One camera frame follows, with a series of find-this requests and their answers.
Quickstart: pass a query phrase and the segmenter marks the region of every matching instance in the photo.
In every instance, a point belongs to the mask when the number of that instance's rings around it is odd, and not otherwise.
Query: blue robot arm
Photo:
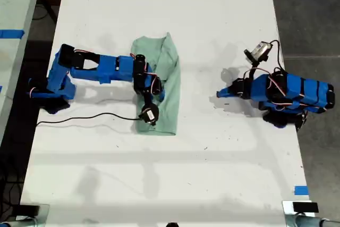
[[[217,97],[239,97],[259,102],[259,109],[267,111],[263,119],[279,128],[294,123],[298,130],[306,121],[307,113],[323,113],[335,105],[334,87],[328,83],[304,79],[287,73],[280,67],[271,74],[254,79],[261,61],[268,59],[272,43],[261,42],[251,53],[244,53],[252,63],[249,77],[237,78],[232,85],[217,92]]]
[[[98,64],[96,68],[85,69],[85,60]],[[158,107],[152,103],[153,97],[158,96],[163,101],[165,92],[159,77],[152,72],[143,55],[136,56],[107,56],[63,44],[55,55],[48,78],[44,81],[30,79],[29,96],[41,108],[50,114],[70,107],[68,100],[75,95],[75,85],[72,84],[68,73],[73,78],[111,83],[112,80],[133,82],[137,94],[144,97],[145,105],[139,118],[155,125],[158,120]]]

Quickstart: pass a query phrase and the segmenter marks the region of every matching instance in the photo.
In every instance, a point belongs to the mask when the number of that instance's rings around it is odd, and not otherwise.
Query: gray floor
[[[340,91],[340,0],[274,0],[274,4],[286,70],[330,82]],[[33,21],[29,39],[53,40],[54,29],[50,17]],[[298,133],[310,197],[319,204],[320,216],[334,220],[340,220],[339,115],[339,107],[310,114]]]

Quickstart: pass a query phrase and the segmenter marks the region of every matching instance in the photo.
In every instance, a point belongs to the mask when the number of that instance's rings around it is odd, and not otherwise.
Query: white table
[[[285,226],[282,200],[308,199],[293,193],[305,185],[295,128],[215,97],[249,68],[245,48],[278,37],[273,0],[62,0],[52,52],[67,43],[124,55],[167,31],[181,60],[177,135],[142,136],[110,116],[40,125],[21,202],[50,204],[48,226]],[[71,108],[39,121],[135,116],[130,83],[74,83]]]
[[[36,0],[0,0],[0,30],[20,29],[21,39],[0,39],[0,144],[11,111]]]

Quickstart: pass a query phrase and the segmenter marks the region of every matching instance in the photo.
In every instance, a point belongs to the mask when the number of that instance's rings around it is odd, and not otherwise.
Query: green cloth
[[[137,132],[158,136],[176,135],[181,72],[178,53],[170,33],[167,33],[164,38],[138,38],[133,42],[131,52],[146,57],[153,72],[160,77],[165,90],[165,98],[162,102],[159,102],[158,96],[153,100],[159,108],[159,119],[156,125],[152,126],[143,121],[137,122]],[[141,112],[143,105],[143,97],[138,96],[137,114]]]

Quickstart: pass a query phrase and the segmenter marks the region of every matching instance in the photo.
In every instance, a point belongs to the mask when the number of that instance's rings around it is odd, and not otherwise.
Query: painter's tape
[[[294,188],[295,195],[309,195],[307,186],[295,186]]]
[[[0,29],[0,38],[21,39],[24,34],[22,29]]]

